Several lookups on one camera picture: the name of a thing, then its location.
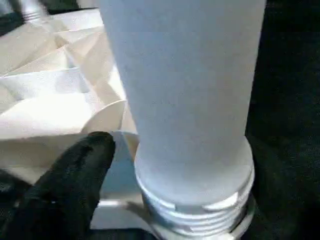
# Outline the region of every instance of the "white paper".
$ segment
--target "white paper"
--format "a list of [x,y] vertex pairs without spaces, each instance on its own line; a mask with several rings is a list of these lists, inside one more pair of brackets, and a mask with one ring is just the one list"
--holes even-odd
[[27,23],[0,37],[0,76],[57,49],[53,34]]
[[22,100],[0,116],[0,140],[79,133],[102,107],[94,93]]
[[54,50],[47,55],[39,57],[38,59],[17,68],[6,74],[5,76],[12,76],[12,75],[20,75],[26,73],[33,73],[33,72],[41,72],[41,71],[58,71],[58,70],[65,70],[71,69],[76,67],[73,63],[71,57],[68,56],[65,47],[61,47],[57,50]]
[[0,38],[0,51],[0,168],[34,184],[94,131],[113,132],[135,155],[136,127],[97,9],[25,24]]
[[16,100],[87,93],[90,90],[78,68],[0,77],[0,86],[5,87]]

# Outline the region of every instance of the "metal base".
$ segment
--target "metal base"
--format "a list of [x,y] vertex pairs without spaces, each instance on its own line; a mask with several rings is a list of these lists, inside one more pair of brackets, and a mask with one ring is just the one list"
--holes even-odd
[[115,132],[113,136],[117,150],[101,188],[101,200],[91,221],[92,229],[143,229],[158,239],[165,240],[235,240],[248,229],[255,211],[252,196],[247,202],[243,219],[230,233],[190,238],[161,225],[144,204],[135,176],[134,163],[122,134]]

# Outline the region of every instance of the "white cylinder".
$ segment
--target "white cylinder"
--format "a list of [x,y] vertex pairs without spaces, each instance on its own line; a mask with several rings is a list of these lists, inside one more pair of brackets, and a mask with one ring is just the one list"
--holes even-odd
[[100,2],[144,192],[173,208],[234,196],[253,168],[244,133],[265,0]]

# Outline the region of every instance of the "black glove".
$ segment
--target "black glove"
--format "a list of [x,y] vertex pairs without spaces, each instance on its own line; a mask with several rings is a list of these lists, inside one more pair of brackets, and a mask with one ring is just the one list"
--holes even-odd
[[1,239],[85,239],[115,147],[106,132],[70,147],[24,195]]

